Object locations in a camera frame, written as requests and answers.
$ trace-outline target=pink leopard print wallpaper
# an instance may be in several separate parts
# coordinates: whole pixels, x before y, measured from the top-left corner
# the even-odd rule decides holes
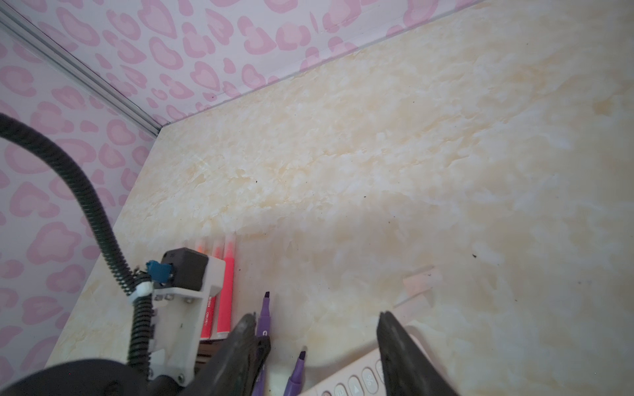
[[[7,0],[161,125],[475,0]]]
[[[117,218],[152,137],[2,30],[0,112],[59,144]],[[0,139],[0,387],[44,367],[99,254],[61,179]]]

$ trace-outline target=wall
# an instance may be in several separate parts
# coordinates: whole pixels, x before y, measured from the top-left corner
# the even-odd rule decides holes
[[[633,21],[487,0],[170,125],[126,257],[236,231],[235,320],[272,296],[272,395],[303,346],[308,385],[372,348],[428,265],[409,328],[461,395],[634,394]],[[53,362],[125,357],[128,302],[101,260],[88,284]]]
[[[0,30],[0,112],[59,144],[112,222],[153,138]],[[41,369],[100,254],[70,191],[0,140],[0,386]]]
[[[8,0],[161,125],[474,0]]]

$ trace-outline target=pink heart pattern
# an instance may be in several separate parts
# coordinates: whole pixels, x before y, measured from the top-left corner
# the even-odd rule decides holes
[[[46,278],[46,287],[50,291],[77,293],[81,291],[86,279],[86,270],[81,265],[70,264],[60,272],[54,272]]]
[[[22,275],[24,264],[17,260],[7,260],[0,264],[0,278],[14,279]]]
[[[147,100],[148,105],[150,105],[151,108],[159,108],[159,104],[152,98],[145,98],[145,100]]]
[[[116,34],[109,30],[103,31],[103,38],[107,43],[117,49],[117,56],[126,63],[133,65],[141,63],[147,56],[126,40],[120,40]]]
[[[139,166],[143,166],[145,160],[148,159],[148,155],[150,155],[150,150],[145,146],[138,146],[132,150],[132,158]]]
[[[124,73],[126,74],[126,77],[130,81],[132,81],[134,85],[138,86],[139,88],[145,88],[147,86],[148,79],[140,71],[125,65],[121,65],[121,69],[123,69]]]
[[[50,18],[42,21],[40,17],[27,17],[54,39],[62,40],[58,42],[67,49],[76,49],[75,55],[88,55],[90,60],[82,61],[96,65],[100,68],[96,71],[122,91],[134,96],[136,90],[136,94],[154,98],[150,90],[155,86],[148,82],[150,74],[145,66],[128,62],[136,61],[134,49],[125,40],[135,42],[131,19],[136,19],[138,10],[113,8],[112,22],[106,19],[107,25],[99,26],[87,16],[93,6],[97,5],[90,0],[48,0],[42,17]],[[24,4],[20,9],[32,10]],[[104,18],[107,11],[100,10]],[[47,22],[55,28],[44,25]],[[142,36],[135,45],[138,42],[147,53],[148,40],[155,33],[136,22]],[[105,33],[99,36],[97,46],[89,45],[95,40],[93,31],[106,30],[116,34]],[[0,58],[0,111],[28,122],[59,144],[91,176],[112,222],[149,154],[153,138],[112,115],[111,108],[6,34],[0,34]],[[176,96],[183,96],[189,89],[176,80],[165,81]],[[165,94],[165,99],[160,107],[164,113],[173,97]],[[7,142],[2,143],[0,156],[5,164],[0,170],[0,191],[6,202],[0,208],[0,229],[11,234],[11,241],[19,242],[6,240],[0,246],[0,283],[11,283],[11,288],[0,288],[0,347],[9,357],[0,357],[0,383],[5,383],[46,362],[100,251],[94,239],[84,235],[81,209],[73,194],[48,166]],[[122,177],[124,169],[128,171]]]
[[[264,0],[266,6],[271,11],[284,14],[297,8],[297,0]]]
[[[242,68],[242,82],[251,89],[258,89],[266,85],[266,79],[256,71],[253,65],[244,65]]]
[[[127,146],[136,140],[132,131],[127,128],[127,124],[121,120],[111,120],[106,126],[106,134],[117,146]]]
[[[38,324],[63,310],[64,308],[53,297],[31,297],[22,303],[22,323]]]
[[[36,343],[22,361],[22,364],[20,365],[20,370],[37,371],[43,369],[46,361],[48,360],[48,357],[51,355],[51,352],[55,347],[55,343],[57,342],[58,338],[59,336],[52,336]]]
[[[117,76],[112,73],[106,73],[106,78],[110,81],[111,86],[128,98],[138,93],[134,85],[129,82],[119,80]]]
[[[35,155],[13,143],[4,149],[4,160],[9,165],[9,168],[25,175],[42,173],[50,169],[48,165]]]
[[[80,21],[63,7],[58,7],[55,13],[70,37],[87,46],[96,47],[99,45],[99,34],[89,24]]]
[[[126,13],[117,15],[113,10],[106,11],[106,17],[112,27],[130,40],[138,40],[141,37],[141,28],[133,17]]]
[[[167,74],[161,74],[159,79],[169,87],[169,94],[177,99],[187,99],[194,96],[194,92],[187,88],[182,82],[172,80]]]
[[[180,120],[181,118],[184,118],[186,116],[185,113],[181,112],[172,105],[167,105],[165,109],[167,110],[167,114],[172,117],[174,121]]]
[[[79,129],[82,132],[99,132],[99,127],[87,120],[83,120],[81,124],[79,124]]]
[[[227,74],[234,74],[236,72],[236,66],[233,64],[231,59],[225,58],[223,60],[224,63],[224,72]]]
[[[238,29],[247,38],[244,49],[251,55],[264,55],[275,49],[275,41],[261,27],[255,27],[247,16],[238,19]]]
[[[320,62],[319,50],[316,47],[310,47],[306,50],[306,59],[302,62],[299,70],[302,72],[306,71],[315,65],[319,65]]]
[[[311,42],[311,33],[306,26],[287,22],[278,29],[275,42],[282,51],[294,51],[298,46],[307,46]]]
[[[90,177],[90,181],[93,184],[103,185],[106,183],[105,181],[106,174],[101,169],[97,169],[93,172],[93,175]]]
[[[16,120],[20,120],[20,116],[18,112],[16,112],[13,107],[9,106],[9,104],[0,99],[0,113],[7,114],[9,117],[13,117]]]
[[[11,339],[22,332],[19,326],[5,326],[0,329],[0,348],[3,348],[11,342]]]
[[[64,86],[59,89],[53,89],[51,94],[57,101],[71,110],[86,109],[86,101],[84,97],[73,87]]]
[[[83,140],[57,139],[55,143],[66,151],[79,166],[97,159],[97,151]]]
[[[30,124],[35,130],[45,135],[58,132],[70,133],[75,129],[71,121],[63,118],[61,109],[50,102],[38,103],[37,110],[31,115]]]
[[[60,179],[59,176],[55,176],[55,178],[51,180],[51,182],[48,184],[48,188],[51,190],[53,194],[55,194],[57,197],[63,200],[67,200],[67,201],[75,200],[75,196],[73,195],[71,190],[68,188],[66,183],[64,183],[64,181]]]
[[[332,0],[330,9],[323,16],[323,28],[328,33],[337,33],[341,27],[352,24],[361,15],[359,0]]]
[[[194,7],[191,6],[190,0],[178,0],[178,11],[183,16],[194,15]]]
[[[358,49],[357,46],[350,42],[344,42],[340,37],[333,37],[328,40],[328,48],[330,48],[333,58],[343,54],[349,54]]]
[[[223,82],[223,92],[226,93],[227,96],[229,96],[232,99],[242,95],[240,91],[238,91],[238,89],[232,83],[228,81]]]
[[[175,39],[176,27],[172,14],[160,0],[141,0],[143,9],[139,11],[139,20],[150,30]]]
[[[19,66],[0,68],[0,82],[14,94],[31,98],[37,91],[32,87],[34,78],[30,71]]]
[[[194,71],[190,73],[191,79],[201,87],[220,90],[220,80],[216,71],[205,62],[198,61],[194,64]]]
[[[205,15],[207,17],[207,27],[211,31],[211,34],[223,46],[228,45],[229,38],[233,36],[233,26],[231,22],[213,10],[205,9]]]
[[[9,203],[9,211],[17,217],[26,217],[36,212],[40,217],[50,219],[60,214],[60,207],[49,202],[48,194],[25,181],[18,187]]]
[[[183,47],[190,58],[202,58],[216,52],[216,46],[206,35],[200,35],[194,25],[189,22],[183,24]]]
[[[68,262],[80,242],[81,235],[69,231],[66,224],[59,221],[48,223],[37,232],[27,249],[27,259],[35,265],[49,261]]]
[[[160,100],[166,100],[167,99],[167,94],[163,90],[152,88],[152,94],[154,96],[156,96]]]
[[[158,37],[152,37],[150,39],[150,53],[154,57],[154,60],[164,68],[178,70],[183,67],[183,59],[178,52],[169,49],[163,40]]]

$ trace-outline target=orange highlighter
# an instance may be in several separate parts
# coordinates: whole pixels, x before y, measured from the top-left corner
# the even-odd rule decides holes
[[[224,283],[220,291],[218,308],[218,337],[226,338],[231,331],[231,304],[233,302],[233,269],[235,264],[235,234],[227,235],[224,240]]]

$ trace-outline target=pink highlighter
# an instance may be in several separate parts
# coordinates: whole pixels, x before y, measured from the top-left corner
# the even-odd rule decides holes
[[[214,247],[211,250],[211,257],[221,259],[223,257],[223,241],[215,240]],[[207,310],[205,311],[205,321],[202,324],[200,332],[200,340],[206,341],[211,338],[212,329],[214,327],[214,309],[216,308],[216,296],[207,299]]]
[[[236,236],[227,235],[224,240],[224,283],[220,291],[220,304],[218,308],[217,334],[221,338],[226,338],[231,331],[231,304],[233,303],[233,269],[235,264]]]

